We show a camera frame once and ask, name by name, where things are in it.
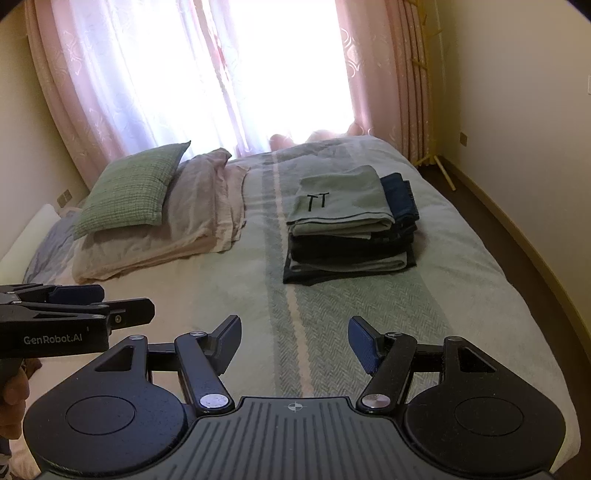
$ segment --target beige wall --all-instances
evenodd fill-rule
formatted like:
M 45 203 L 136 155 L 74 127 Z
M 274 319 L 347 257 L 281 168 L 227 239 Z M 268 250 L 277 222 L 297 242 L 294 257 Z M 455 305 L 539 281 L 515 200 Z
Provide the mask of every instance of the beige wall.
M 432 24 L 435 7 L 438 150 L 517 225 L 591 331 L 591 23 L 566 0 L 438 0 Z
M 66 189 L 69 205 L 88 193 L 43 98 L 20 5 L 0 21 L 0 257 Z

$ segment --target pillow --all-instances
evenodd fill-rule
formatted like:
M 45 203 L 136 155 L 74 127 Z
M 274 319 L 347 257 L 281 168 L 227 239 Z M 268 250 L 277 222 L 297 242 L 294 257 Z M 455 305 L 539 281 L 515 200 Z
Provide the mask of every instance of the pillow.
M 60 220 L 51 205 L 44 205 L 0 260 L 0 285 L 21 283 L 37 248 L 51 227 Z
M 80 209 L 70 209 L 57 222 L 31 259 L 23 283 L 55 283 L 55 278 L 66 268 L 74 256 L 74 225 Z
M 74 253 L 74 280 L 106 280 L 175 258 L 229 249 L 234 231 L 226 170 L 234 166 L 225 165 L 231 156 L 220 148 L 181 165 L 170 183 L 162 225 L 95 232 L 80 241 Z M 238 173 L 246 172 L 235 167 Z M 241 188 L 242 181 L 232 184 Z M 235 210 L 239 218 L 239 208 Z
M 107 165 L 84 203 L 74 239 L 121 226 L 162 224 L 168 184 L 190 144 L 145 150 Z

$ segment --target green plaid pillow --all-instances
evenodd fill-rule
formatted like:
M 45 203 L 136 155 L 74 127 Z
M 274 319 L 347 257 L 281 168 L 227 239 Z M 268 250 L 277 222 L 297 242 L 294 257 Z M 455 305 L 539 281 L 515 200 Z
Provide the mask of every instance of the green plaid pillow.
M 110 163 L 84 203 L 74 239 L 120 226 L 162 224 L 168 184 L 190 144 L 165 145 Z

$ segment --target bedspread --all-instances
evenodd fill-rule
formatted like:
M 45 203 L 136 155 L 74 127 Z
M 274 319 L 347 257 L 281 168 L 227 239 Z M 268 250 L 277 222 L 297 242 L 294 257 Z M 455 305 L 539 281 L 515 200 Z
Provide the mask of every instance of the bedspread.
M 191 330 L 213 330 L 229 314 L 243 322 L 242 345 L 222 377 L 235 400 L 243 395 L 349 395 L 369 377 L 347 341 L 348 320 L 361 315 L 381 332 L 397 330 L 420 343 L 460 335 L 538 388 L 560 408 L 567 435 L 554 468 L 574 456 L 579 427 L 564 378 L 528 308 L 482 241 L 455 208 L 390 145 L 373 137 L 329 140 L 237 161 L 250 168 L 244 185 L 242 239 L 222 254 L 196 255 L 103 282 L 108 300 L 149 297 L 148 326 L 116 331 L 111 345 L 133 333 L 171 342 Z M 310 174 L 373 166 L 380 176 L 400 172 L 420 211 L 417 267 L 380 277 L 334 280 L 312 287 L 284 285 L 286 216 L 299 179 Z M 27 281 L 72 283 L 72 249 L 64 238 L 53 262 Z M 94 356 L 44 360 L 31 380 L 32 398 Z M 180 395 L 175 375 L 155 381 Z M 419 377 L 415 390 L 424 388 Z M 34 468 L 22 439 L 13 444 L 15 473 Z

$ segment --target curtain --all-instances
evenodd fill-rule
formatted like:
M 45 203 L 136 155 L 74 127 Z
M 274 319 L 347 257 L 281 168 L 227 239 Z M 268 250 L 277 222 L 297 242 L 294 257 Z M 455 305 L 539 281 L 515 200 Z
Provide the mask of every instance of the curtain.
M 429 152 L 429 91 L 416 3 L 336 0 L 355 121 L 411 162 Z
M 362 134 L 411 161 L 427 152 L 408 2 L 27 0 L 26 12 L 48 106 L 91 188 L 109 162 L 187 140 L 185 159 Z
M 353 122 L 334 0 L 28 0 L 27 28 L 89 187 L 158 145 L 245 156 Z

